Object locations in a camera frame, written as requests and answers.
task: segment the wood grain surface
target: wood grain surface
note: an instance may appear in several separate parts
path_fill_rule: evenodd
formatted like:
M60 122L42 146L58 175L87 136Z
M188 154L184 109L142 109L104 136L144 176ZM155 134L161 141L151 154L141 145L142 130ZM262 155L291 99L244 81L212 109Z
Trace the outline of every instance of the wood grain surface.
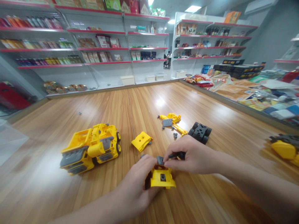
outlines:
M299 169L275 155L268 138L281 133L179 82L51 100L14 124L30 139L0 170L0 223L46 223L112 191L139 159L131 141L145 131L154 140L143 153L163 156L174 141L157 115L180 114L213 129L207 145L299 184ZM122 154L81 175L59 169L73 133L98 123L115 125ZM144 214L127 223L272 223L221 175L173 171L176 188L158 193Z

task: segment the yellow toy bulldozer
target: yellow toy bulldozer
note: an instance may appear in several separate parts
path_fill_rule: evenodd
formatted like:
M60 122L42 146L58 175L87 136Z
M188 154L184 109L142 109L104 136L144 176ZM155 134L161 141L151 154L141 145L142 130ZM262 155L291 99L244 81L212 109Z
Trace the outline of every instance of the yellow toy bulldozer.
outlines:
M94 167L94 161L104 163L121 153L121 135L114 125L97 124L93 129L76 132L66 149L61 150L60 168L70 175L80 174Z

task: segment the forearm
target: forearm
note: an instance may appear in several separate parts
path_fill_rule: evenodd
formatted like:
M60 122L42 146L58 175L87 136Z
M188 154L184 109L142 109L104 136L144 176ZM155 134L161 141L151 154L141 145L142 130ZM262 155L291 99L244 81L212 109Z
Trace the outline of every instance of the forearm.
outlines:
M263 172L225 153L218 153L221 175L231 180L279 222L299 217L299 187Z
M117 211L114 208L113 202L115 201L114 193L110 192L94 202L60 218L57 218L49 224L76 224L76 223L117 223Z

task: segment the toy wheel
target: toy wheel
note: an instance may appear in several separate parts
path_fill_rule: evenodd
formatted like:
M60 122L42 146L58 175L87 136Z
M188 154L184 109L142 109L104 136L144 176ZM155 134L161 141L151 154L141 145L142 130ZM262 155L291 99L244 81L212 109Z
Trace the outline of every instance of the toy wheel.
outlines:
M209 136L212 132L212 129L211 128L207 128L206 130L206 136Z
M188 132L188 135L193 135L194 134L194 132L195 132L195 130L194 129L190 129L190 131Z
M116 143L116 151L118 154L121 154L121 145L119 143Z
M209 137L204 136L204 137L202 138L202 144L205 145L205 144L208 142L208 140L209 140Z
M117 142L121 140L121 134L119 132L116 132L116 138L117 138Z
M195 130L195 129L197 128L198 125L199 125L199 123L198 123L198 122L195 122L194 125L193 125L193 127L192 127L192 129Z

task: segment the human hand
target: human hand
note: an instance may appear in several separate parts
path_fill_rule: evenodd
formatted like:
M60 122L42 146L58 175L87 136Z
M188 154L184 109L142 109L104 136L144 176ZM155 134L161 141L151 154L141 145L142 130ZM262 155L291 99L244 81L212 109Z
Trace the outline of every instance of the human hand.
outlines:
M168 160L168 156L176 152L186 152L185 160ZM218 172L218 153L208 146L186 135L171 143L164 155L164 166L174 170L182 170L197 174Z
M117 201L116 214L118 222L123 222L143 213L161 188L144 190L145 179L157 163L157 158L150 155L143 156L134 164L122 182L114 190Z

